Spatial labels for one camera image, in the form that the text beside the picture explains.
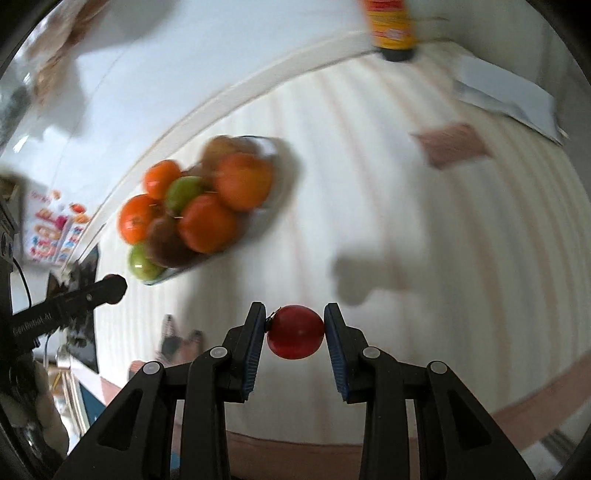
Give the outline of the large orange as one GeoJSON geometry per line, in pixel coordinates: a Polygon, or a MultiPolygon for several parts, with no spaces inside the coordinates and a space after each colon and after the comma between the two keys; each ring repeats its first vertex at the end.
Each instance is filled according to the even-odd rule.
{"type": "Polygon", "coordinates": [[[215,193],[195,197],[183,210],[177,231],[191,250],[211,255],[231,246],[242,234],[242,219],[215,193]]]}

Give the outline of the red green apple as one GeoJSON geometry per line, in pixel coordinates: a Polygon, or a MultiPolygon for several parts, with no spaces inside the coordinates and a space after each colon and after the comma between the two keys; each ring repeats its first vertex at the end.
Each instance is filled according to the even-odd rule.
{"type": "Polygon", "coordinates": [[[154,264],[165,268],[180,268],[193,262],[197,252],[188,248],[177,231],[176,220],[164,215],[148,228],[145,255],[154,264]]]}

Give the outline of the dark reddish orange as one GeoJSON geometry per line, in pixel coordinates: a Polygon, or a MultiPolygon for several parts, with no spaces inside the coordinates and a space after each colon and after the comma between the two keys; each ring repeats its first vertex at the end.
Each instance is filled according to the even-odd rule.
{"type": "Polygon", "coordinates": [[[249,212],[266,202],[273,188],[273,165],[252,154],[230,154],[215,170],[214,190],[232,210],[249,212]]]}

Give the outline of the medium orange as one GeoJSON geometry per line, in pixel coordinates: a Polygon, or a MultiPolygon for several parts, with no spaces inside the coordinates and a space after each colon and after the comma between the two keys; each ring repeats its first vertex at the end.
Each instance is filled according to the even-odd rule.
{"type": "Polygon", "coordinates": [[[147,238],[147,232],[153,220],[163,214],[162,205],[146,194],[136,195],[122,207],[117,227],[122,240],[135,245],[147,238]]]}

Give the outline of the small orange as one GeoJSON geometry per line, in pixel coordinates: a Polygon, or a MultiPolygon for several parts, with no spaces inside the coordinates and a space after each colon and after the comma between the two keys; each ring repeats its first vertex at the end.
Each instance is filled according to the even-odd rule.
{"type": "Polygon", "coordinates": [[[170,159],[152,165],[144,174],[142,185],[145,193],[154,200],[163,200],[168,187],[182,176],[179,164],[170,159]]]}

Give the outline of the brown kiwi fruit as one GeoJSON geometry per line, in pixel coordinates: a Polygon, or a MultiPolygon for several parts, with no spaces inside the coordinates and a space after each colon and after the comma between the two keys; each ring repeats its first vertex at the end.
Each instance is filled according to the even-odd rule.
{"type": "Polygon", "coordinates": [[[204,176],[211,175],[219,161],[235,153],[256,154],[256,146],[242,137],[219,135],[207,142],[201,153],[200,170],[204,176]]]}

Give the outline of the black gas stove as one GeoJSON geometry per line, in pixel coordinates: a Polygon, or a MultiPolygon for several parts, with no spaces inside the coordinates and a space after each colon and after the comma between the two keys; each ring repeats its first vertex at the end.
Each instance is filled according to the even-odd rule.
{"type": "MultiPolygon", "coordinates": [[[[52,272],[49,273],[46,298],[75,291],[96,282],[97,265],[100,258],[99,249],[95,246],[81,263],[76,263],[69,273],[68,281],[59,280],[52,272]]],[[[66,330],[66,350],[87,368],[98,374],[96,355],[94,314],[82,313],[72,320],[66,330]]]]}

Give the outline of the blue cabinet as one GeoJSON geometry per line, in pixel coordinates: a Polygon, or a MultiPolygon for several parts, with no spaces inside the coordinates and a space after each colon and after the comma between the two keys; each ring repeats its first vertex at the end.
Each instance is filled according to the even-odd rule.
{"type": "Polygon", "coordinates": [[[89,426],[92,426],[103,414],[106,406],[80,381],[77,382],[76,388],[83,418],[89,426]]]}

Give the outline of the striped table mat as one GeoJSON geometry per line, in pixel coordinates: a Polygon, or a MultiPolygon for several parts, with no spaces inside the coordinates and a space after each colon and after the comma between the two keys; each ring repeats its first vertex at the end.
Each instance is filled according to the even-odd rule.
{"type": "Polygon", "coordinates": [[[590,399],[590,201],[566,151],[457,100],[453,43],[410,64],[359,56],[290,79],[202,130],[280,140],[281,199],[245,244],[95,316],[116,386],[165,315],[207,346],[245,320],[338,303],[402,362],[447,363],[519,449],[590,399]]]}

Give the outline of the floral oval plate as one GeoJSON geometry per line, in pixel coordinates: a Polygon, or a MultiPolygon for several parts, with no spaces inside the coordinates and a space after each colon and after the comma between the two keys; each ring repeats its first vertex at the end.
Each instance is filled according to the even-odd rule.
{"type": "Polygon", "coordinates": [[[279,214],[290,181],[270,137],[211,138],[199,162],[150,168],[146,192],[121,209],[118,229],[128,266],[145,285],[163,283],[259,237],[279,214]]]}

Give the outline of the hanging plastic bags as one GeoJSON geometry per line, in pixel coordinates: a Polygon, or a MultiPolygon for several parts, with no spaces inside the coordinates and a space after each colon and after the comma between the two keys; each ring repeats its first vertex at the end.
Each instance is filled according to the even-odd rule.
{"type": "Polygon", "coordinates": [[[1,141],[23,118],[39,114],[65,78],[71,53],[101,18],[107,1],[61,1],[9,60],[1,76],[1,141]]]}

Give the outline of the white folded paper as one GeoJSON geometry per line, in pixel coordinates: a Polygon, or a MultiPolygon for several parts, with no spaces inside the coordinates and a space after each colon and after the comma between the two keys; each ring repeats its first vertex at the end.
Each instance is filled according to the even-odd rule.
{"type": "Polygon", "coordinates": [[[556,144],[562,135],[556,100],[546,90],[519,75],[474,56],[456,61],[454,93],[464,103],[510,117],[556,144]]]}

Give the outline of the soy sauce bottle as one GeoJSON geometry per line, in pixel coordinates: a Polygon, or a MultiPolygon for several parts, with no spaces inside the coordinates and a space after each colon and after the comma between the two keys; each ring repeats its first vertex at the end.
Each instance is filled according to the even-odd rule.
{"type": "Polygon", "coordinates": [[[410,61],[417,48],[414,23],[405,0],[363,0],[373,43],[391,62],[410,61]]]}

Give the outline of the colourful wall sticker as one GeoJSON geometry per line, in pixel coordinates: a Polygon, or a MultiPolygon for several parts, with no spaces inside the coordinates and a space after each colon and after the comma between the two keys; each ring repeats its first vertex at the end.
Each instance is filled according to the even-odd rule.
{"type": "Polygon", "coordinates": [[[21,203],[21,241],[26,261],[50,267],[65,265],[92,216],[60,190],[30,182],[21,203]]]}

